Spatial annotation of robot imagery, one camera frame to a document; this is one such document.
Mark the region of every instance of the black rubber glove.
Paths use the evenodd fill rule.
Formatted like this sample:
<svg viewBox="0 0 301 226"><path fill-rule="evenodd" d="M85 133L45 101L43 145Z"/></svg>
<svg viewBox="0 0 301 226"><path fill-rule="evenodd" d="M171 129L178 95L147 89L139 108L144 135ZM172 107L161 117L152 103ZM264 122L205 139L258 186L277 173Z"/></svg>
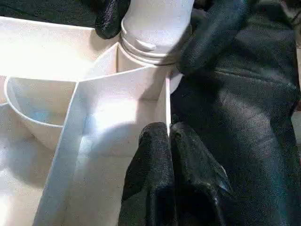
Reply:
<svg viewBox="0 0 301 226"><path fill-rule="evenodd" d="M130 0L104 0L95 21L96 33L103 39L115 37L129 6Z"/></svg>
<svg viewBox="0 0 301 226"><path fill-rule="evenodd" d="M233 191L197 134L178 123L145 127L127 170L119 225L229 225Z"/></svg>
<svg viewBox="0 0 301 226"><path fill-rule="evenodd" d="M201 59L171 96L174 123L190 125L227 171L237 197L232 225L301 225L290 120L300 88L294 32L282 9L276 0L256 4L230 45L206 67Z"/></svg>

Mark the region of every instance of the curved white bowl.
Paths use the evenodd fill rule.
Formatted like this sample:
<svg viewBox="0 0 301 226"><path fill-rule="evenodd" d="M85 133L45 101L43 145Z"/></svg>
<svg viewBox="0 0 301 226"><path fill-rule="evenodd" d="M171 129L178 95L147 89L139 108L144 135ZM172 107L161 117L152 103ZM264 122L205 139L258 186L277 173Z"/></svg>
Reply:
<svg viewBox="0 0 301 226"><path fill-rule="evenodd" d="M29 131L55 150L74 87L74 82L8 77L4 94Z"/></svg>

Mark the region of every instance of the white divided container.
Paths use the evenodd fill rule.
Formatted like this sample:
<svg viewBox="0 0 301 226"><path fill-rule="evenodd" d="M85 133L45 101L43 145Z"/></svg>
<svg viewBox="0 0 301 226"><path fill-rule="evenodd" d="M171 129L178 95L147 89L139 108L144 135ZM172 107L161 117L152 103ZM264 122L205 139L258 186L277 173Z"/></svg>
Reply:
<svg viewBox="0 0 301 226"><path fill-rule="evenodd" d="M118 40L0 17L0 226L116 225L142 128L170 124L171 71Z"/></svg>
<svg viewBox="0 0 301 226"><path fill-rule="evenodd" d="M6 99L29 131L55 150L75 82L7 78Z"/></svg>
<svg viewBox="0 0 301 226"><path fill-rule="evenodd" d="M140 131L157 121L170 124L166 71L80 82L33 225L115 226Z"/></svg>

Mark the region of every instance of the white plastic tray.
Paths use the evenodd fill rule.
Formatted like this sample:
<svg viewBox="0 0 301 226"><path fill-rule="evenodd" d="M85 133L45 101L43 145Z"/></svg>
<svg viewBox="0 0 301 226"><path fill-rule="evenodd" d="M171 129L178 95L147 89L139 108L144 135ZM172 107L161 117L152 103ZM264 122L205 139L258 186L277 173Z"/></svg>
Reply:
<svg viewBox="0 0 301 226"><path fill-rule="evenodd" d="M171 68L90 28L3 17L0 47L0 226L116 225L141 129L170 124Z"/></svg>

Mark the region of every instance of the white plastic compartment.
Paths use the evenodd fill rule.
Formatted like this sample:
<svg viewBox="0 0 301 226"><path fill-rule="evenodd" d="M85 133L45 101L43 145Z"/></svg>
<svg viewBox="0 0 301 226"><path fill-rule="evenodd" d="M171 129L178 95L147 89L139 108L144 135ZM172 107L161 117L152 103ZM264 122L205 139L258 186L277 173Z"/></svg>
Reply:
<svg viewBox="0 0 301 226"><path fill-rule="evenodd" d="M0 104L0 226L31 226L54 152Z"/></svg>
<svg viewBox="0 0 301 226"><path fill-rule="evenodd" d="M75 82L9 77L6 99L29 131L47 148L55 150Z"/></svg>
<svg viewBox="0 0 301 226"><path fill-rule="evenodd" d="M34 226L115 226L147 124L170 124L169 78L145 67L78 84Z"/></svg>

